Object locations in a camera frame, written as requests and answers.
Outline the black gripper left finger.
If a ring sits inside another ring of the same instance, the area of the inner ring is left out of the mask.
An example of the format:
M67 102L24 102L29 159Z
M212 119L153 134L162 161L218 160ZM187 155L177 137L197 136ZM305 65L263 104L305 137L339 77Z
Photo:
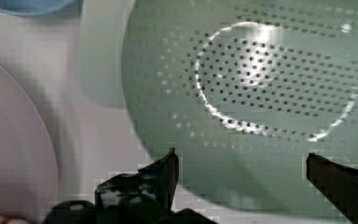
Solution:
M66 201L48 212L43 224L217 224L185 208L172 210L179 160L172 147L135 174L120 174L99 184L94 201Z

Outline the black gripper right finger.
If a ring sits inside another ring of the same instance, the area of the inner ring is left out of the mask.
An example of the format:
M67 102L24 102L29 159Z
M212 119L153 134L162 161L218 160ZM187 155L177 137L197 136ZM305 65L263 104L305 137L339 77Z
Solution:
M310 153L307 179L352 224L358 224L358 169Z

